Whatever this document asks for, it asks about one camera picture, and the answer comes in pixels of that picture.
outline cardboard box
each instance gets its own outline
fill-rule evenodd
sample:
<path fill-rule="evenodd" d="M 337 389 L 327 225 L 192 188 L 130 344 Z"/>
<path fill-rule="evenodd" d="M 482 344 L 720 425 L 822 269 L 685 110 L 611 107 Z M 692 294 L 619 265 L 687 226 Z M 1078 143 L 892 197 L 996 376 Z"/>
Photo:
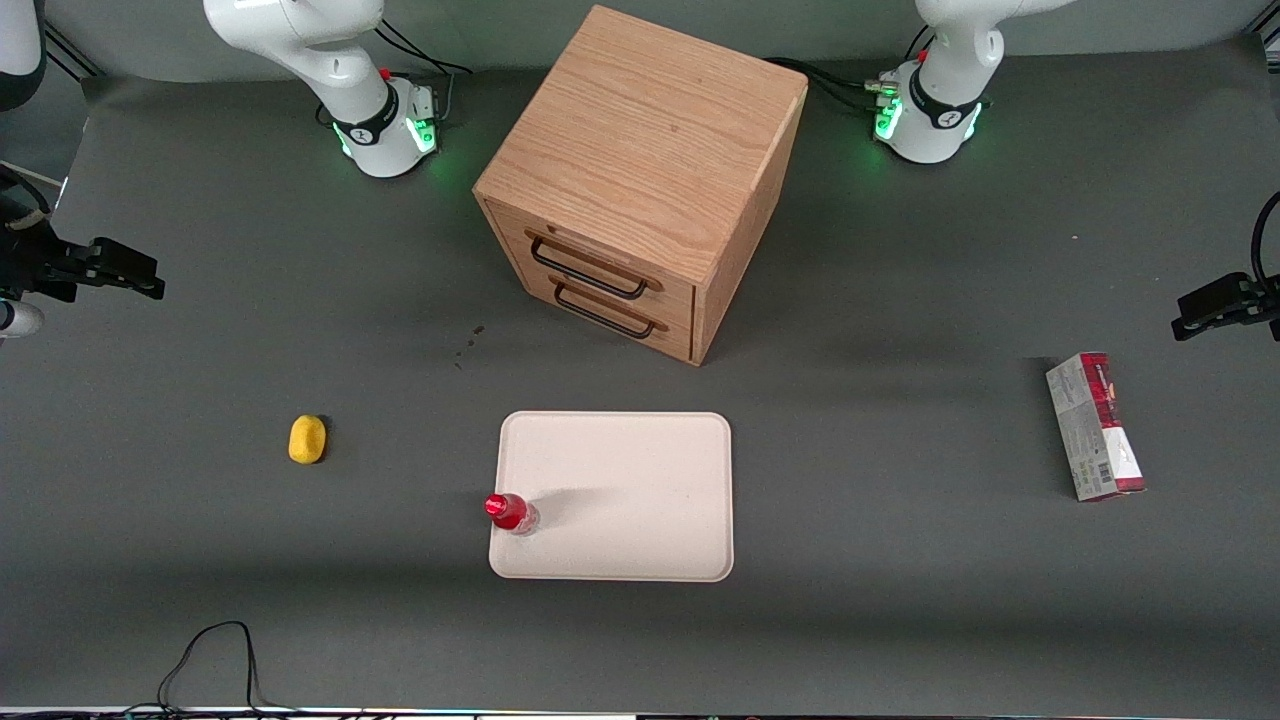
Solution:
<path fill-rule="evenodd" d="M 1116 414 L 1105 352 L 1082 352 L 1046 373 L 1057 427 L 1082 502 L 1147 489 Z"/>

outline wooden drawer cabinet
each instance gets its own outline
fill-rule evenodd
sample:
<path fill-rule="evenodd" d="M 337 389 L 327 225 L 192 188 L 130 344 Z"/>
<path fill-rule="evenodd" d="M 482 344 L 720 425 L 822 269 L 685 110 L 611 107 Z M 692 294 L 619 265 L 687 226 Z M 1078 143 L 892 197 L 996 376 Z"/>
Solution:
<path fill-rule="evenodd" d="M 699 365 L 777 205 L 805 90 L 596 6 L 475 195 L 530 295 Z"/>

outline black metal handle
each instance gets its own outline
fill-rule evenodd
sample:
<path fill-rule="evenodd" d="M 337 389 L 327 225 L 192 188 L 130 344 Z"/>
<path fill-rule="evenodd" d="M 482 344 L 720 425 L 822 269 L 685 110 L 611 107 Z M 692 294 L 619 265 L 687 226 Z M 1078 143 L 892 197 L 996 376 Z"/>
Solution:
<path fill-rule="evenodd" d="M 611 331 L 620 332 L 620 333 L 630 337 L 631 340 L 644 340 L 644 338 L 652 336 L 654 327 L 657 327 L 657 323 L 654 323 L 653 320 L 649 320 L 649 324 L 645 325 L 645 329 L 643 329 L 643 331 L 634 331 L 634 329 L 631 329 L 631 328 L 628 328 L 626 325 L 622 325 L 620 323 L 614 323 L 613 320 L 605 318 L 604 315 L 600 315 L 600 314 L 596 314 L 596 313 L 591 313 L 590 310 L 588 310 L 586 307 L 582 307 L 581 305 L 573 305 L 568 300 L 564 300 L 563 297 L 561 297 L 561 295 L 563 292 L 564 292 L 564 283 L 556 283 L 556 302 L 561 307 L 563 307 L 563 309 L 566 309 L 570 313 L 573 313 L 576 315 L 581 315 L 581 316 L 586 318 L 588 320 L 594 320 L 594 322 L 596 322 L 596 323 L 599 323 L 599 324 L 609 328 Z"/>
<path fill-rule="evenodd" d="M 566 275 L 568 275 L 568 277 L 571 277 L 571 278 L 573 278 L 576 281 L 584 282 L 584 283 L 586 283 L 586 284 L 589 284 L 589 286 L 591 286 L 591 287 L 594 287 L 596 290 L 603 290 L 604 292 L 608 292 L 609 295 L 614 295 L 617 297 L 621 297 L 622 300 L 635 300 L 635 299 L 640 297 L 641 293 L 644 293 L 644 291 L 645 291 L 646 287 L 649 287 L 649 281 L 640 281 L 640 284 L 637 284 L 636 288 L 632 290 L 631 292 L 627 292 L 627 291 L 622 290 L 621 287 L 613 287 L 612 284 L 609 284 L 609 283 L 607 283 L 604 281 L 598 281 L 598 279 L 593 278 L 591 275 L 588 275 L 586 273 L 580 273 L 580 272 L 575 270 L 573 268 L 570 268 L 568 265 L 566 265 L 563 263 L 557 263 L 556 260 L 552 260 L 550 258 L 547 258 L 545 255 L 539 255 L 538 254 L 538 249 L 541 247 L 541 246 L 543 246 L 543 238 L 534 236 L 534 246 L 529 249 L 529 252 L 531 252 L 534 255 L 534 260 L 538 260 L 538 263 L 540 263 L 543 265 L 547 265 L 548 268 L 550 268 L 553 270 L 559 270 L 559 272 L 564 273 Z"/>

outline wooden drawer front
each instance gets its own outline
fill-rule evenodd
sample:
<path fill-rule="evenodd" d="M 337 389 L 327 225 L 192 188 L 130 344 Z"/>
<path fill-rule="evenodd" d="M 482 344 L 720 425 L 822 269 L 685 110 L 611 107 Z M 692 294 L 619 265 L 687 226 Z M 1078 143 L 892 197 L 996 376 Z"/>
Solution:
<path fill-rule="evenodd" d="M 594 249 L 588 250 L 572 233 L 518 210 L 495 202 L 488 206 L 526 287 L 534 278 L 550 273 L 563 283 L 590 288 L 595 296 L 646 318 L 690 324 L 694 288 L 689 283 L 636 270 L 628 266 L 626 258 L 605 258 Z"/>
<path fill-rule="evenodd" d="M 689 320 L 677 323 L 644 315 L 616 297 L 557 273 L 532 275 L 529 292 L 593 324 L 689 363 L 694 340 Z"/>

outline plastic tray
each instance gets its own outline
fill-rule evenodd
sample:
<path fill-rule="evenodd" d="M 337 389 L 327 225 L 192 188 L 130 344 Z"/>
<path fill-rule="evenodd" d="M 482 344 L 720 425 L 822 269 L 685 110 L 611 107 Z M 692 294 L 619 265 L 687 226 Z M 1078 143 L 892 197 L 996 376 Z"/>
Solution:
<path fill-rule="evenodd" d="M 495 492 L 540 515 L 493 528 L 503 578 L 714 583 L 733 569 L 728 421 L 714 413 L 515 413 Z"/>

